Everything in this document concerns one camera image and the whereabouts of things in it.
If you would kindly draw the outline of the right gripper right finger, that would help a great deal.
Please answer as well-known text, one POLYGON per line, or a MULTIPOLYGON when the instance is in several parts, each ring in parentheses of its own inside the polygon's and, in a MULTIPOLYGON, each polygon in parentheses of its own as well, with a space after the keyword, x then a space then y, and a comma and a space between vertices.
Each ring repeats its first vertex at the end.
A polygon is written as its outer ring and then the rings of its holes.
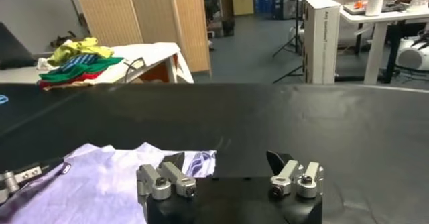
POLYGON ((270 194, 283 198, 294 192, 304 199, 323 195, 324 168, 319 162, 310 162, 304 167, 289 154, 266 151, 266 158, 273 172, 270 178, 270 194))

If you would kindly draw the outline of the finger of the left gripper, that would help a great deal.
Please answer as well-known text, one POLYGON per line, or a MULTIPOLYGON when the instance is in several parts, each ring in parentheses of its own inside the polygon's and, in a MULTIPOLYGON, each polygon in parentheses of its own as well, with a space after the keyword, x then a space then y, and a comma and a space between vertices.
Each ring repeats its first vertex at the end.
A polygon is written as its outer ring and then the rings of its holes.
POLYGON ((25 184, 47 174, 58 165, 64 163, 64 158, 57 157, 30 165, 16 170, 1 172, 1 204, 4 204, 13 194, 17 193, 25 184))

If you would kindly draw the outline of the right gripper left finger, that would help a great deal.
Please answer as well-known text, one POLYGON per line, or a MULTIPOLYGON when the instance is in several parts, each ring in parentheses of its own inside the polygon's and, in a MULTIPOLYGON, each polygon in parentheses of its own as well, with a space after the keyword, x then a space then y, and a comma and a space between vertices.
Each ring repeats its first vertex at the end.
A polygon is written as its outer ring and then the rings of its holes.
POLYGON ((184 152, 180 152, 166 156, 157 168, 151 164, 141 165, 136 171, 137 194, 165 200, 174 189, 181 197, 193 198, 196 195, 196 180, 181 171, 184 159, 184 152))

